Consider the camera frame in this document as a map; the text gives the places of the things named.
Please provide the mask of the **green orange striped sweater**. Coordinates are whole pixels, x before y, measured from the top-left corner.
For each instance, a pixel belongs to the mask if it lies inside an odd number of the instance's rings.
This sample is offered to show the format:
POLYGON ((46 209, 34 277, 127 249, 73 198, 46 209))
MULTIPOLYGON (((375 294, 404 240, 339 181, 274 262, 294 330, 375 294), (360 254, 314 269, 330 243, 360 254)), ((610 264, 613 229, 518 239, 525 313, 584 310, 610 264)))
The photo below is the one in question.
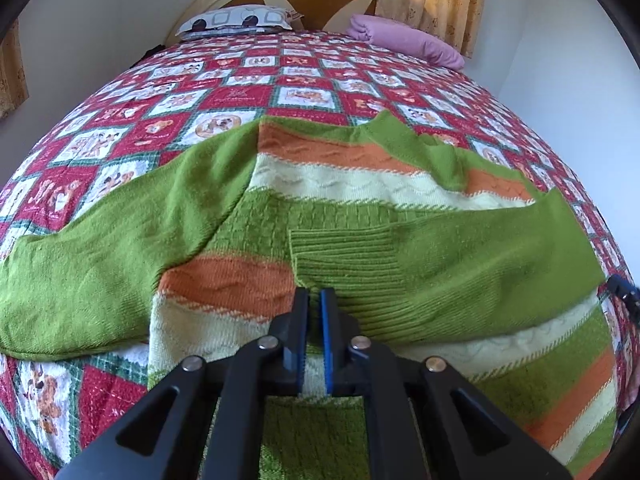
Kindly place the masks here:
POLYGON ((51 479, 180 359, 231 356, 296 287, 332 287, 585 479, 616 423, 603 279, 559 190, 390 113, 55 131, 1 193, 1 427, 51 479))

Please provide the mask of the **red patchwork bear bedspread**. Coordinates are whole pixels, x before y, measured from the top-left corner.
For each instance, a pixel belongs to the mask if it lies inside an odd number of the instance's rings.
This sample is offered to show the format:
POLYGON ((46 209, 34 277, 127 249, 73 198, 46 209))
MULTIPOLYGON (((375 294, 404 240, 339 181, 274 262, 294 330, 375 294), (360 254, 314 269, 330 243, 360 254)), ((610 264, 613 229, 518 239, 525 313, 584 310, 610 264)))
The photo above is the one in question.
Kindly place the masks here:
MULTIPOLYGON (((556 188, 588 220, 604 277, 625 272, 612 235, 577 174, 518 116, 462 73, 327 32, 213 38, 177 44, 126 70, 69 112, 3 185, 17 179, 55 131, 68 136, 168 117, 179 139, 190 124, 285 117, 358 126, 390 113, 417 134, 556 188)), ((614 352, 618 415, 636 396, 638 333, 618 301, 598 297, 614 352)))

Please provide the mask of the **orange side window curtain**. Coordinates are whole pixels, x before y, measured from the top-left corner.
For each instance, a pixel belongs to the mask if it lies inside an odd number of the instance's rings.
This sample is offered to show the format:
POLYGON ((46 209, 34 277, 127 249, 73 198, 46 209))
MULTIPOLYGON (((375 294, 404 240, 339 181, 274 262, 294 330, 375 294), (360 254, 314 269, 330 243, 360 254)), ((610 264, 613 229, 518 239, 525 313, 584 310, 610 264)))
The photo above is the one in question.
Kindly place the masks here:
POLYGON ((20 26, 15 21, 0 49, 0 118, 15 112, 29 97, 22 60, 20 26))

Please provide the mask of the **white black patterned pillow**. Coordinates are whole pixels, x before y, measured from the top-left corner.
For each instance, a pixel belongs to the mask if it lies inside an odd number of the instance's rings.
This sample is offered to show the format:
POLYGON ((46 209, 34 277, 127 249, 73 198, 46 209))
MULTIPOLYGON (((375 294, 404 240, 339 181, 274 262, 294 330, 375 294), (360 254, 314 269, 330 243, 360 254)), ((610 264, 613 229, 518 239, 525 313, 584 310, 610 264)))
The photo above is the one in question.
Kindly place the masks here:
POLYGON ((303 14, 265 4, 242 4, 196 14, 182 23, 176 36, 187 32, 207 32, 208 30, 250 27, 277 27, 291 30, 292 23, 300 20, 303 14))

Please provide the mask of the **pink folded blanket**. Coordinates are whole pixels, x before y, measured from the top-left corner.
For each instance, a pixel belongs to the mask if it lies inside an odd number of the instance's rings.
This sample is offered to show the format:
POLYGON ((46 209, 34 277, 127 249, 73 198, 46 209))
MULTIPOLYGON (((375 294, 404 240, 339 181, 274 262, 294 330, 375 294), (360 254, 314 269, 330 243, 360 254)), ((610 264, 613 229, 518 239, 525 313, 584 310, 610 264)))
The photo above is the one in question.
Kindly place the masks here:
POLYGON ((463 56, 435 36, 404 23, 368 14, 350 17, 346 34, 352 38, 396 53, 414 56, 431 66, 463 70, 463 56))

